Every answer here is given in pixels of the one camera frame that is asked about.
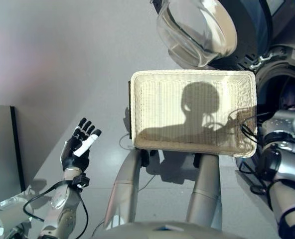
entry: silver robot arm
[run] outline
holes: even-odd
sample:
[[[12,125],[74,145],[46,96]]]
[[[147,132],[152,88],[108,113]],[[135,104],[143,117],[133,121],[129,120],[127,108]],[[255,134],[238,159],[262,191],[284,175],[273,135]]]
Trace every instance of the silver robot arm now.
[[[56,192],[44,220],[40,239],[68,238],[75,227],[76,210],[80,202],[87,216],[85,229],[87,227],[88,213],[80,193],[90,181],[84,173],[89,165],[89,148],[101,134],[99,129],[92,133],[95,127],[90,125],[91,122],[83,118],[75,128],[72,137],[65,142],[60,157],[64,171],[63,181],[52,187]]]
[[[268,205],[279,236],[295,239],[295,112],[277,111],[262,124],[263,152],[257,176],[269,183]]]

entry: black panel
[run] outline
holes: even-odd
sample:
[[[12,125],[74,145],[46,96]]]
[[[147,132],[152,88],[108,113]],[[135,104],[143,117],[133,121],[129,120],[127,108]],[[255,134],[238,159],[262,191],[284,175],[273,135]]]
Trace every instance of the black panel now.
[[[153,5],[155,7],[155,10],[157,12],[157,14],[159,13],[159,11],[161,10],[162,7],[162,0],[153,0]]]
[[[14,109],[13,106],[10,106],[10,115],[11,115],[11,122],[12,122],[14,148],[15,148],[15,151],[16,151],[16,158],[17,158],[17,166],[18,166],[20,188],[21,188],[21,191],[23,192],[24,190],[26,190],[26,186],[25,186],[23,170],[22,170],[22,161],[21,161],[21,153],[20,153],[20,147],[19,147],[17,123],[16,123],[16,117],[15,117],[15,109]]]

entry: white wicker basket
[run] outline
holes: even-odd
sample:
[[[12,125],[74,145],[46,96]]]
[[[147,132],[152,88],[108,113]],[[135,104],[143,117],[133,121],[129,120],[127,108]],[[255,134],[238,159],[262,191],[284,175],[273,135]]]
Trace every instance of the white wicker basket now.
[[[256,113],[249,71],[140,71],[131,78],[136,147],[250,157],[256,144],[240,124]],[[246,125],[257,132],[256,119]]]

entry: cable connector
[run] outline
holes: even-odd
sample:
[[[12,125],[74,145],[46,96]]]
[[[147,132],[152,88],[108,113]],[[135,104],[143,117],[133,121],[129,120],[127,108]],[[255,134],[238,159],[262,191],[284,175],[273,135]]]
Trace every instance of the cable connector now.
[[[86,177],[85,173],[81,173],[79,176],[73,178],[71,186],[76,186],[82,192],[83,188],[89,186],[89,183],[90,179]]]

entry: wire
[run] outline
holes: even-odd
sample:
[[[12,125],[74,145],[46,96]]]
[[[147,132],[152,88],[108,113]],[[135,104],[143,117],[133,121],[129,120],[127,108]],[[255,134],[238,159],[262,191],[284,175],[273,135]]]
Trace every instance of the wire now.
[[[257,118],[259,116],[264,116],[264,115],[268,115],[268,114],[271,114],[272,112],[266,112],[266,113],[261,113],[261,114],[258,114],[258,115],[254,115],[254,116],[251,116],[251,117],[248,117],[247,119],[245,119],[242,123],[241,123],[241,132],[248,138],[250,139],[252,142],[256,143],[256,144],[259,144],[261,145],[261,142],[259,141],[259,135],[256,135],[254,134],[251,129],[245,125],[245,122],[252,119],[252,118]]]
[[[104,223],[104,220],[100,221],[99,224],[97,224],[96,228],[94,229],[93,233],[92,233],[92,236],[91,237],[94,237],[97,229]]]
[[[141,187],[138,192],[142,191],[144,188],[146,188],[148,186],[148,184],[153,180],[153,178],[155,178],[156,175],[153,175],[149,180],[148,182],[143,186]],[[91,237],[94,237],[97,229],[99,229],[99,227],[104,223],[104,219],[102,219],[99,224],[97,224],[96,228],[94,229],[93,233],[92,233],[92,236]]]
[[[143,186],[141,187],[141,189],[139,191],[142,191],[144,188],[146,188],[148,186],[148,184],[153,180],[153,178],[155,178],[156,175],[153,175],[153,177],[150,178],[150,180],[148,180],[148,182]]]
[[[129,151],[131,151],[131,150],[133,150],[134,148],[131,148],[129,145],[128,145],[128,148],[125,148],[125,147],[122,146],[122,144],[121,144],[121,141],[122,141],[125,137],[127,137],[127,136],[129,136],[129,135],[130,135],[130,134],[127,133],[127,134],[123,135],[123,136],[119,139],[119,146],[120,146],[122,149],[125,149],[125,150],[129,150]]]
[[[89,214],[88,214],[87,207],[86,207],[86,205],[84,204],[84,201],[83,201],[83,199],[82,199],[80,193],[77,193],[77,195],[78,195],[78,197],[79,197],[79,199],[80,199],[80,202],[81,202],[81,204],[82,204],[82,206],[83,206],[83,209],[84,209],[84,212],[85,212],[85,214],[86,214],[86,225],[84,226],[84,229],[83,229],[83,231],[80,233],[80,235],[78,235],[78,236],[76,237],[76,239],[79,239],[79,238],[84,234],[84,232],[86,231],[86,229],[87,229],[87,227],[88,227],[88,224],[89,224]]]
[[[245,172],[242,170],[243,165],[249,170],[249,172]],[[238,169],[241,173],[253,174],[255,178],[260,182],[261,185],[252,185],[250,187],[252,193],[256,195],[264,195],[266,193],[267,186],[265,182],[257,176],[256,172],[246,162],[242,161]]]
[[[268,185],[268,187],[266,189],[267,204],[272,211],[273,211],[273,207],[272,207],[272,201],[271,201],[271,197],[270,197],[270,190],[271,190],[272,186],[274,186],[278,182],[281,182],[287,186],[288,186],[288,184],[295,185],[295,181],[290,180],[290,179],[285,179],[285,178],[276,179]]]
[[[38,220],[38,221],[41,221],[41,222],[44,222],[44,219],[30,213],[27,211],[26,207],[32,203],[33,201],[37,200],[38,198],[41,198],[42,196],[46,195],[47,193],[50,193],[51,191],[55,190],[57,187],[59,186],[62,186],[62,185],[65,185],[65,184],[71,184],[72,181],[71,180],[63,180],[63,181],[60,181],[60,182],[57,182],[55,183],[54,185],[52,185],[48,190],[46,190],[45,192],[37,195],[37,196],[34,196],[33,198],[31,198],[28,202],[26,202],[23,206],[23,212],[26,213],[28,216]]]

